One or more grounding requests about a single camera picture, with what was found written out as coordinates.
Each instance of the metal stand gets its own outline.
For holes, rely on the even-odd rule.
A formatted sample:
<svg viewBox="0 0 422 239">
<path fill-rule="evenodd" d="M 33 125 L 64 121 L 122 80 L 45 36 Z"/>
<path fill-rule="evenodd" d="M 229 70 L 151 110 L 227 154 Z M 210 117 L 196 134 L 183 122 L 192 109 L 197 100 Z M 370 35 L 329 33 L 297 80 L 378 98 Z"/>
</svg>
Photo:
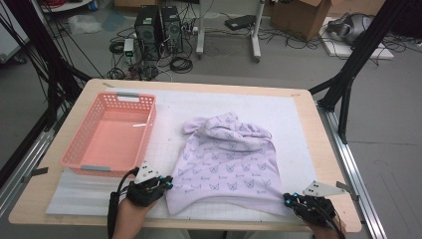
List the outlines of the metal stand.
<svg viewBox="0 0 422 239">
<path fill-rule="evenodd" d="M 203 0 L 199 0 L 199 25 L 198 25 L 198 39 L 196 42 L 196 55 L 198 59 L 202 58 L 202 54 L 204 54 L 204 42 L 205 42 L 205 28 L 204 28 L 204 15 L 203 13 Z M 265 0 L 260 0 L 258 11 L 257 11 L 257 19 L 255 21 L 255 27 L 252 30 L 251 40 L 252 40 L 252 47 L 254 50 L 254 58 L 257 60 L 257 63 L 261 60 L 261 50 L 260 44 L 258 41 L 258 32 L 260 30 L 261 18 L 263 16 L 265 6 Z"/>
<path fill-rule="evenodd" d="M 347 143 L 345 133 L 353 81 L 411 1 L 386 0 L 340 72 L 330 80 L 310 89 L 314 95 L 329 88 L 325 96 L 318 101 L 318 105 L 328 112 L 333 112 L 335 105 L 341 99 L 338 134 L 343 143 Z"/>
</svg>

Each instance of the black cable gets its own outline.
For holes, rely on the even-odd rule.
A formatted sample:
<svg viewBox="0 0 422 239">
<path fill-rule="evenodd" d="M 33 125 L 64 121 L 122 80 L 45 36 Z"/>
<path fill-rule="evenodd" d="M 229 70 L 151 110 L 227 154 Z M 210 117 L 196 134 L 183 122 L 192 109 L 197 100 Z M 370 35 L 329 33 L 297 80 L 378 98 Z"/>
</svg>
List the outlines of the black cable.
<svg viewBox="0 0 422 239">
<path fill-rule="evenodd" d="M 186 74 L 193 69 L 193 64 L 190 59 L 175 57 L 170 62 L 170 70 L 178 74 Z"/>
</svg>

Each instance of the baby hat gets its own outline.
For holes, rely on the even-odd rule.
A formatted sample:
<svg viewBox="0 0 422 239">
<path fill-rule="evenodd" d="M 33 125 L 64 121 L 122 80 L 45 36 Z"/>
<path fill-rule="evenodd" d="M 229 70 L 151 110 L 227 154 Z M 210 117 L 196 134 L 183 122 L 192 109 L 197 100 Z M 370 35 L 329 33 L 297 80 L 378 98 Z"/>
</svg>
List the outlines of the baby hat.
<svg viewBox="0 0 422 239">
<path fill-rule="evenodd" d="M 189 120 L 183 133 L 190 136 L 172 172 L 174 187 L 166 193 L 170 214 L 197 201 L 284 214 L 276 150 L 268 131 L 228 113 Z"/>
</svg>

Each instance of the black metal pole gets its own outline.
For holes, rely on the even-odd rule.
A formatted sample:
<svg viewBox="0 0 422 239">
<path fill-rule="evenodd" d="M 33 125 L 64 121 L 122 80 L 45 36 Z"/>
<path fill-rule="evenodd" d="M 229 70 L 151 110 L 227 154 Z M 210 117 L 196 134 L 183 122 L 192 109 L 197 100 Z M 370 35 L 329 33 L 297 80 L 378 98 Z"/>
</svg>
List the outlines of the black metal pole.
<svg viewBox="0 0 422 239">
<path fill-rule="evenodd" d="M 414 0 L 386 0 L 340 72 L 310 89 L 313 95 L 328 89 L 318 101 L 326 111 L 334 111 L 335 105 L 342 99 L 338 133 L 343 143 L 347 143 L 345 133 L 353 81 L 411 1 Z"/>
</svg>

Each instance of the cardboard box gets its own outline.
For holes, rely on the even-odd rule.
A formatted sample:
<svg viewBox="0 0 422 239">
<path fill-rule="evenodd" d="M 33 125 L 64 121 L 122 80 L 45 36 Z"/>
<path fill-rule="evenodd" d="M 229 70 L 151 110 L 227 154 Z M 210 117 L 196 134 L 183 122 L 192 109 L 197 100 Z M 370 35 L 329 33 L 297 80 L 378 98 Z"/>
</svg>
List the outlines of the cardboard box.
<svg viewBox="0 0 422 239">
<path fill-rule="evenodd" d="M 119 8 L 136 8 L 142 5 L 161 6 L 161 0 L 114 0 L 114 6 Z"/>
<path fill-rule="evenodd" d="M 277 2 L 271 26 L 296 38 L 309 41 L 316 37 L 331 5 L 342 0 L 293 0 Z"/>
</svg>

